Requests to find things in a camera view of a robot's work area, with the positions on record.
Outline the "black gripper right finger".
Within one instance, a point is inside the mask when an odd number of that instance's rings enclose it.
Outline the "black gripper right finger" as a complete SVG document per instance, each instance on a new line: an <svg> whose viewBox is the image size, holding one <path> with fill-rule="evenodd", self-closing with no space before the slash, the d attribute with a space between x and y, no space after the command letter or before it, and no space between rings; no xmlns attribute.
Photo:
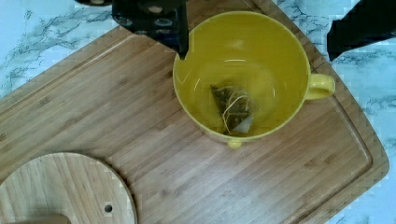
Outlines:
<svg viewBox="0 0 396 224"><path fill-rule="evenodd" d="M327 33L329 59L394 38L395 31L396 0L360 0L343 19L332 22Z"/></svg>

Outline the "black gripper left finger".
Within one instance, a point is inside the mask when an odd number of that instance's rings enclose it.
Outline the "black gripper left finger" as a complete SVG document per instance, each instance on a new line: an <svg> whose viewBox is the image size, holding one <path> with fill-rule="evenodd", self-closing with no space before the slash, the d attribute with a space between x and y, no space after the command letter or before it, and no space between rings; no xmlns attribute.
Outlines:
<svg viewBox="0 0 396 224"><path fill-rule="evenodd" d="M174 50L181 60L189 51L188 0L113 0L113 20L136 35Z"/></svg>

